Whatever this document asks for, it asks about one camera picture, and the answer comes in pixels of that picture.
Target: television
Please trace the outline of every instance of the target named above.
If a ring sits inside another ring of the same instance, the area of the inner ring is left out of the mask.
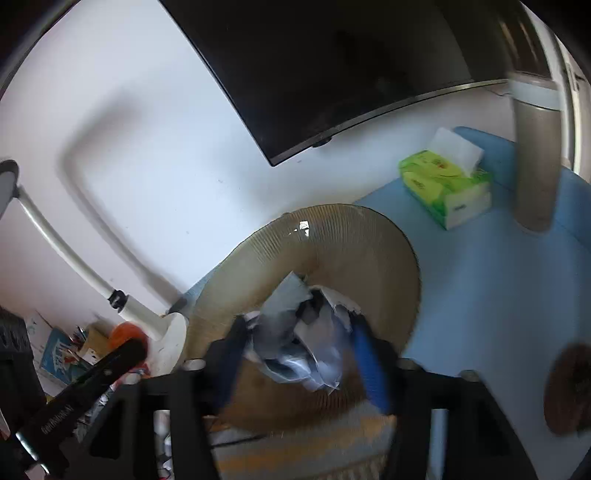
[[[516,0],[161,0],[272,166],[410,103],[549,77]]]
[[[0,99],[39,39],[78,2],[0,1]]]

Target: blue table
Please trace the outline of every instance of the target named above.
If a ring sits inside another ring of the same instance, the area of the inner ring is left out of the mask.
[[[356,202],[396,223],[418,257],[422,302],[404,355],[445,375],[477,370],[540,480],[568,478],[591,436],[554,437],[544,422],[543,394],[564,346],[591,340],[591,187],[563,169],[553,228],[528,233],[511,213],[514,144],[465,127],[456,132],[485,150],[482,167],[495,178],[490,212],[444,231],[400,180]],[[190,311],[208,277],[172,310]],[[441,449],[435,442],[436,457]]]

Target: green tissue box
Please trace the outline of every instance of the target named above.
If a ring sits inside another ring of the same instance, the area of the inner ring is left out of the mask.
[[[404,184],[446,230],[492,205],[492,175],[479,168],[466,177],[457,165],[423,150],[402,160],[399,169]]]

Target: crumpled paper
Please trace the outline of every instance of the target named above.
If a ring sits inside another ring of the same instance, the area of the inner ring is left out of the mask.
[[[349,312],[361,309],[330,288],[308,287],[291,272],[259,312],[245,316],[252,329],[245,356],[276,382],[334,390],[349,346]]]

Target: brown round mat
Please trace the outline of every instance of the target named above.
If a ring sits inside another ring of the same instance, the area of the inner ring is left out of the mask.
[[[556,435],[588,429],[591,424],[591,347],[568,346],[556,359],[544,393],[544,417]]]
[[[414,327],[420,276],[404,234],[374,210],[320,205],[286,213],[236,247],[216,268],[190,319],[187,357],[201,357],[239,313],[256,310],[291,271],[358,305],[376,335],[398,351]],[[255,432],[302,427],[331,418],[365,398],[350,359],[340,389],[310,392],[278,384],[244,360],[230,404],[220,415]]]

